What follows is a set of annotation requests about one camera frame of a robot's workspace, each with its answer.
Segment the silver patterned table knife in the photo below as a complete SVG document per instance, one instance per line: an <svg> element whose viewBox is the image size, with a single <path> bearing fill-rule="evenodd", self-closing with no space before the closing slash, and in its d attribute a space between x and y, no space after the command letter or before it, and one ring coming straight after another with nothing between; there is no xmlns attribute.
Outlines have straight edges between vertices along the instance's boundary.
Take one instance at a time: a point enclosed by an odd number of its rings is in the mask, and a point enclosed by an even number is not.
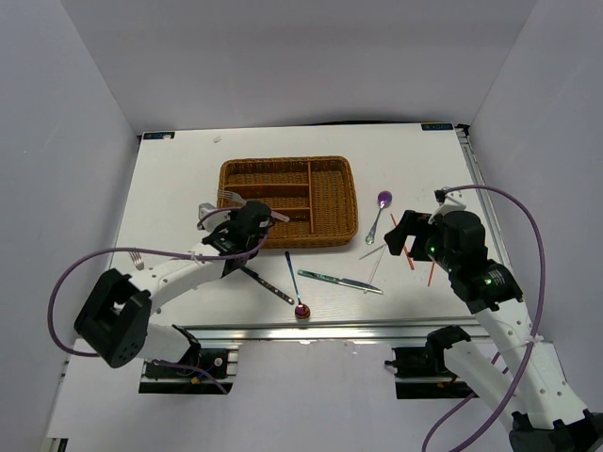
<svg viewBox="0 0 603 452"><path fill-rule="evenodd" d="M247 276L249 276L250 278L252 278L256 283L258 283L263 288L265 288L266 290L268 290L272 295L276 296L279 299L282 299L283 301L285 301L289 305L294 305L295 304L295 300L292 297L290 297L289 295L287 295L286 293L284 293L283 291L281 291L280 289L278 289L274 285L270 284L269 282L265 281L263 278L261 278L253 270L249 269L246 266L243 266L240 270L243 273L245 273Z"/></svg>

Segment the pink handled fork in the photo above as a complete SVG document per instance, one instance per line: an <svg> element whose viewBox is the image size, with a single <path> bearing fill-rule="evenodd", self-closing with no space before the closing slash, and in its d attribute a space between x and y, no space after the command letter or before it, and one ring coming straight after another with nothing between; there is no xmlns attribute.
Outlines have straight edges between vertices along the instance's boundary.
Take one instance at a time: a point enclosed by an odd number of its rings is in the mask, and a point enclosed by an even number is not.
<svg viewBox="0 0 603 452"><path fill-rule="evenodd" d="M220 199L224 199L227 200L229 202L234 202L238 205L245 205L248 201L243 198L241 195L239 195L238 193L235 193L234 191L230 191L230 190L224 190L224 189L219 189L218 190L218 197ZM289 222L290 218L288 216L285 216L283 214L280 214L278 212L272 211L271 212L271 216L275 219L278 219L282 222Z"/></svg>

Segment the green handled table knife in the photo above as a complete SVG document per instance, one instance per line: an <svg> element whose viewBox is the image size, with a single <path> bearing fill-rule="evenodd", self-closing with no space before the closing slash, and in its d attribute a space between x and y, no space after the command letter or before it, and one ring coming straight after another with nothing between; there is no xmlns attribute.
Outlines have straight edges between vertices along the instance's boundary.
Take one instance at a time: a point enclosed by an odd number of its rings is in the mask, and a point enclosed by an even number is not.
<svg viewBox="0 0 603 452"><path fill-rule="evenodd" d="M313 280L321 281L324 283L341 285L341 286L361 290L366 293L373 293L373 294L378 294L378 295L383 294L382 289L380 289L370 283L367 283L367 282L359 282L359 281L351 280L351 279L347 279L347 278L337 278L334 276L316 273L316 272L308 271L308 270L302 270L302 269L299 269L297 271L297 274L304 278L313 279Z"/></svg>

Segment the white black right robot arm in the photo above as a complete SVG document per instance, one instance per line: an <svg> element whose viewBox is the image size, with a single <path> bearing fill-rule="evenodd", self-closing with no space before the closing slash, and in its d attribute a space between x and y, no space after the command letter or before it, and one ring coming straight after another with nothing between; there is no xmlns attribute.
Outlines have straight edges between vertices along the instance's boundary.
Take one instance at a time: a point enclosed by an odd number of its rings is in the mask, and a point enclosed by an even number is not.
<svg viewBox="0 0 603 452"><path fill-rule="evenodd" d="M509 372L484 358L460 327L429 334L425 362L460 377L493 411L514 451L596 451L602 416L591 412L553 363L512 273L488 256L480 218L466 211L431 216L407 210L384 240L393 255L414 239L410 256L433 261L453 293L487 331Z"/></svg>

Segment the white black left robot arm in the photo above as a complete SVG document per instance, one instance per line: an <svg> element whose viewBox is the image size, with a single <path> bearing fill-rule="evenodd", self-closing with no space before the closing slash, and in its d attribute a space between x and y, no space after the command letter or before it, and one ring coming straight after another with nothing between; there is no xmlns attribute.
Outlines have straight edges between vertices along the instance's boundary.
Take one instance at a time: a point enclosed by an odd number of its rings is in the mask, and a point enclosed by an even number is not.
<svg viewBox="0 0 603 452"><path fill-rule="evenodd" d="M200 226L206 235L187 252L130 274L115 268L104 272L74 321L75 331L112 368L141 358L190 375L199 364L199 342L183 327L152 323L152 315L244 266L263 246L273 223L262 202L204 214Z"/></svg>

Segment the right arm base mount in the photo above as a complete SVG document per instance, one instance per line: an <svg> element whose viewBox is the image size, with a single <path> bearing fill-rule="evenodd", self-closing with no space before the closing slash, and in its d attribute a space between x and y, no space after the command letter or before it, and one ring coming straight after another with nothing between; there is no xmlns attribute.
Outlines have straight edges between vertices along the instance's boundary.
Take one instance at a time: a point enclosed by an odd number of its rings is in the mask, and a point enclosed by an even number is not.
<svg viewBox="0 0 603 452"><path fill-rule="evenodd" d="M398 400L463 399L467 384L439 367L424 347L395 347L384 366L393 372Z"/></svg>

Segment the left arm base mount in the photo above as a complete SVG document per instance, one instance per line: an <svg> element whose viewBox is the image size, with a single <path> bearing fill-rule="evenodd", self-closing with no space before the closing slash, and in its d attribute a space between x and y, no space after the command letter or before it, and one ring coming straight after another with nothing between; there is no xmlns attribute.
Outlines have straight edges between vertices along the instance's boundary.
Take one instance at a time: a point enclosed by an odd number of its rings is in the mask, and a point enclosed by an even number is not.
<svg viewBox="0 0 603 452"><path fill-rule="evenodd" d="M143 395L226 396L233 388L238 348L204 345L187 368L146 361L142 367L139 393Z"/></svg>

